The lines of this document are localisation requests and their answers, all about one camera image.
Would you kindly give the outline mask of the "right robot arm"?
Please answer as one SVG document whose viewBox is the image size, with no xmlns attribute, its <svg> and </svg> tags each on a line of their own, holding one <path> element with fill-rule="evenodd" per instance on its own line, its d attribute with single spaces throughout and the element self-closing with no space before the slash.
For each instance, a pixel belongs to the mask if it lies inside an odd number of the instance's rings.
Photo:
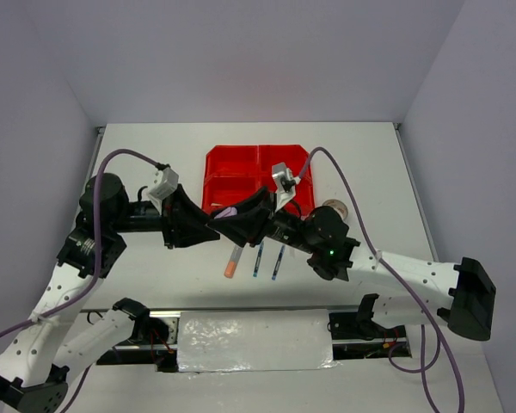
<svg viewBox="0 0 516 413">
<path fill-rule="evenodd" d="M 359 302 L 356 322 L 365 336 L 399 325 L 438 323 L 469 340 L 491 337 L 496 288 L 475 259 L 443 263 L 373 253 L 349 237 L 348 225 L 334 208 L 320 206 L 301 219 L 278 209 L 275 195 L 266 188 L 216 211 L 208 225 L 241 247 L 271 238 L 303 251 L 324 280 L 388 288 L 386 294 L 366 293 Z"/>
</svg>

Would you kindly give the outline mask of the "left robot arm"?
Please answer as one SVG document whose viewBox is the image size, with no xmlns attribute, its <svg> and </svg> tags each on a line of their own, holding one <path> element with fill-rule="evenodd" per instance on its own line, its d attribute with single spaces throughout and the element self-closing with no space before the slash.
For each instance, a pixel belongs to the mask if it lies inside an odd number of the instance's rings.
<svg viewBox="0 0 516 413">
<path fill-rule="evenodd" d="M 163 322 L 145 305 L 123 298 L 79 336 L 65 340 L 90 294 L 126 250 L 122 233 L 161 232 L 169 249 L 219 240 L 176 174 L 165 174 L 158 201 L 131 201 L 115 174 L 87 182 L 75 228 L 58 253 L 46 290 L 0 354 L 0 401 L 19 412 L 54 412 L 72 381 L 106 352 L 122 342 L 157 337 Z"/>
</svg>

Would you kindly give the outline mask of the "purple highlighter cap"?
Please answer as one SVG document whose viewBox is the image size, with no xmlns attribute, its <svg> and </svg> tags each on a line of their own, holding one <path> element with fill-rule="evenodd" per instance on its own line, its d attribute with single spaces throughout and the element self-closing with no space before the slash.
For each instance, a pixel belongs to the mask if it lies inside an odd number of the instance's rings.
<svg viewBox="0 0 516 413">
<path fill-rule="evenodd" d="M 232 216 L 236 216 L 238 214 L 237 208 L 234 206 L 226 207 L 225 209 L 218 212 L 214 218 L 215 219 L 222 219 L 222 218 L 229 218 Z"/>
</svg>

